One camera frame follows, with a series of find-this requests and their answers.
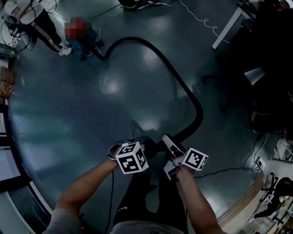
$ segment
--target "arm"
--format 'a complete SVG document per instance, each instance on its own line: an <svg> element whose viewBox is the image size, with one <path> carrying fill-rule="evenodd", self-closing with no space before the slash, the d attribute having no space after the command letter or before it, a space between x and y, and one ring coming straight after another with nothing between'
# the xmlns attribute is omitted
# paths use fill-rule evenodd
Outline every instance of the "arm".
<svg viewBox="0 0 293 234"><path fill-rule="evenodd" d="M30 3L25 7L23 8L22 10L19 9L19 7L17 6L12 12L11 12L11 16L15 17L17 20L19 20L23 15L24 13L26 13L26 11L28 10L28 8L31 6L31 3L33 2L34 0L30 0Z"/></svg>
<svg viewBox="0 0 293 234"><path fill-rule="evenodd" d="M79 218L81 206L94 194L104 179L116 168L116 161L107 159L79 177L62 194L55 209L69 210Z"/></svg>
<svg viewBox="0 0 293 234"><path fill-rule="evenodd" d="M193 174L184 166L176 174L184 193L188 216L197 234L214 234L221 228L210 204L198 188Z"/></svg>

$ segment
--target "table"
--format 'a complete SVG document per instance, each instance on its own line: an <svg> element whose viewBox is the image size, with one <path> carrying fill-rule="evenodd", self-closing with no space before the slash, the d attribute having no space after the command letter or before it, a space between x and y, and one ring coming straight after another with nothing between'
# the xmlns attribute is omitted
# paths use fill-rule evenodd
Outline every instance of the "table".
<svg viewBox="0 0 293 234"><path fill-rule="evenodd" d="M247 5L250 4L249 2L244 3L238 3L237 9L232 15L231 19L227 23L227 25L224 27L223 31L219 35L219 37L216 39L214 44L212 45L213 49L216 49L220 42L224 39L226 34L230 31L230 29L233 27L233 25L236 23L236 21L239 19L241 15L243 15L246 19L252 19L254 20L256 18L256 14L252 13L248 8Z"/></svg>

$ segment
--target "vacuum hose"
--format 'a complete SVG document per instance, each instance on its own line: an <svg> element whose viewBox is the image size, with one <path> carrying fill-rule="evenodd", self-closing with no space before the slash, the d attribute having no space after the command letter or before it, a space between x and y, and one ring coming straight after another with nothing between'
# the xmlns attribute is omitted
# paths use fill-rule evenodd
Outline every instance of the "vacuum hose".
<svg viewBox="0 0 293 234"><path fill-rule="evenodd" d="M120 43L124 41L137 41L141 44L149 47L167 66L167 68L172 72L172 74L175 76L176 80L180 83L184 91L187 93L188 97L191 99L195 109L196 109L196 118L194 121L184 130L182 130L180 133L173 136L173 139L175 142L181 143L188 137L190 137L201 125L201 122L203 120L203 111L200 102L197 100L197 98L194 96L194 94L190 91L190 89L187 87L185 82L182 80L182 78L179 76L177 71L174 69L174 67L171 65L171 63L167 60L167 58L162 54L161 51L159 51L154 45L149 43L148 41L141 39L139 37L124 37L122 39L119 39L118 41L114 42L109 49L107 50L105 56L100 55L96 50L93 50L93 53L101 60L107 60L112 53L113 49L118 46ZM165 145L163 141L160 141L157 144L157 152L160 151L166 151Z"/></svg>

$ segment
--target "concrete floor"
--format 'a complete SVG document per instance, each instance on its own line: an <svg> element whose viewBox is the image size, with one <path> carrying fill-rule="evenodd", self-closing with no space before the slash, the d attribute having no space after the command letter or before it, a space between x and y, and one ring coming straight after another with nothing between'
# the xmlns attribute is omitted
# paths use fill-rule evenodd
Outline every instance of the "concrete floor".
<svg viewBox="0 0 293 234"><path fill-rule="evenodd" d="M184 3L199 18L209 18L210 25L216 24L218 33L236 9L234 0ZM67 19L90 19L118 2L80 4L63 0L55 14ZM61 35L65 21L50 16ZM237 102L224 116L219 104L225 100L226 84L201 83L203 74L220 70L214 56L227 49L227 44L221 43L214 51L211 46L216 36L212 30L178 3L134 12L116 7L91 22L95 28L102 28L102 54L122 37L146 39L162 51L199 99L203 123L183 142L185 147L193 146L210 156L197 175L239 167L241 157L256 138L248 124L248 111ZM158 141L162 133L178 133L196 115L185 92L160 59L137 43L119 46L108 61L91 56L81 62L77 52L59 57L38 41L32 51L19 55L14 69L16 86L9 111L15 140L29 175L51 207L78 176L106 159L113 143L132 137L133 127L138 126L141 135ZM267 142L269 147L262 151L265 158L273 153L275 139L269 136ZM162 169L160 156L150 162L152 171ZM254 176L242 170L229 171L198 179L198 183L219 217L247 191ZM115 172L112 218L130 178L119 170ZM82 208L83 219L101 232L108 219L110 192L111 176ZM157 191L147 200L149 209L155 211Z"/></svg>

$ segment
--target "white sneaker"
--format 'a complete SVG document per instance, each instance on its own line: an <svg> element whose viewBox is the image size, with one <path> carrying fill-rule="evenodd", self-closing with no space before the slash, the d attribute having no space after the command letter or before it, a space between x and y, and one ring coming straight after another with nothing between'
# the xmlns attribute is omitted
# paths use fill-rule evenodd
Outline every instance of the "white sneaker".
<svg viewBox="0 0 293 234"><path fill-rule="evenodd" d="M72 52L72 48L69 48L69 47L65 47L65 48L62 48L62 50L59 52L59 56L67 56L67 55L70 55Z"/></svg>
<svg viewBox="0 0 293 234"><path fill-rule="evenodd" d="M63 41L61 41L61 43L59 45L62 46L63 48L65 48L65 47L69 47L70 43L66 40L63 40Z"/></svg>

